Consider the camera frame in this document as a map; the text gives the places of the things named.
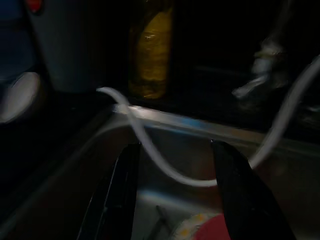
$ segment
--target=dark countertop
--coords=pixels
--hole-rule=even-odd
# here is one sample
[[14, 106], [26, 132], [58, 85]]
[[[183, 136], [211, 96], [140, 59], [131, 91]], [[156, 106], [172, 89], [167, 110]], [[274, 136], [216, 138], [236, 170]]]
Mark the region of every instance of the dark countertop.
[[0, 126], [0, 199], [62, 148], [98, 112], [111, 103], [98, 93], [54, 93], [30, 119]]

